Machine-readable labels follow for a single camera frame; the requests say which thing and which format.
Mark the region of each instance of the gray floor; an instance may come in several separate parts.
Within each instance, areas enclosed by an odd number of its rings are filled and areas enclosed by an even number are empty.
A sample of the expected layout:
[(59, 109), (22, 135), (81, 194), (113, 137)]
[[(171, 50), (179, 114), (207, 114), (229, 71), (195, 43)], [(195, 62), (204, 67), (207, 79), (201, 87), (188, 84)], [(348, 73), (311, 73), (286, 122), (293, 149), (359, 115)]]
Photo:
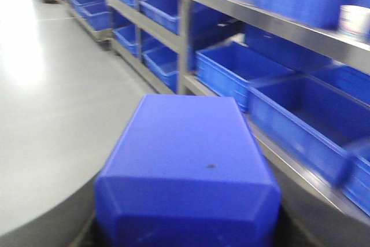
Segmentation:
[(152, 92), (62, 5), (0, 0), (0, 235), (95, 175)]

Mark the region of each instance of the white container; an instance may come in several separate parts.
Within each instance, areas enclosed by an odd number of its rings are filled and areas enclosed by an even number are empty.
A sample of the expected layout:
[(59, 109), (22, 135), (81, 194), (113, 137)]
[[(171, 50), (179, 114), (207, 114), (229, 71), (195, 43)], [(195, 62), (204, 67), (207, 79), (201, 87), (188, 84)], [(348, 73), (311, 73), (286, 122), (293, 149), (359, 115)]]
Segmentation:
[(339, 32), (356, 40), (365, 40), (370, 31), (370, 8), (342, 5)]

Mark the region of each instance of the metal shelf frame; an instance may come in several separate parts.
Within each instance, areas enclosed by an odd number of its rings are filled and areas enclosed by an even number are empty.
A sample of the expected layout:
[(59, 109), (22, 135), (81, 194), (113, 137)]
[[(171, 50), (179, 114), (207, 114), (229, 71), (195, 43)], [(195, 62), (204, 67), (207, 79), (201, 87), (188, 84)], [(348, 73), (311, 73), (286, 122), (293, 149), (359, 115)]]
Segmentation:
[(77, 23), (85, 29), (85, 31), (96, 41), (104, 42), (112, 37), (112, 29), (95, 30), (89, 23), (78, 14), (67, 1), (62, 2), (68, 13), (77, 21)]
[(334, 32), (312, 28), (243, 0), (192, 0), (266, 30), (334, 60), (370, 73), (370, 45)]

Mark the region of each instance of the metal shelving unit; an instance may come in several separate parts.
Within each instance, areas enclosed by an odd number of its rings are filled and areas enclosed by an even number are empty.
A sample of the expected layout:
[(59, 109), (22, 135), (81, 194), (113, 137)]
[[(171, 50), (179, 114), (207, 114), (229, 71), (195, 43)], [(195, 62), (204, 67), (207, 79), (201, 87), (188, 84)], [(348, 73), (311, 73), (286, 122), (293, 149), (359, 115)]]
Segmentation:
[(67, 1), (62, 2), (68, 13), (78, 22), (78, 24), (96, 41), (104, 42), (112, 37), (112, 29), (95, 30), (89, 23), (78, 14)]

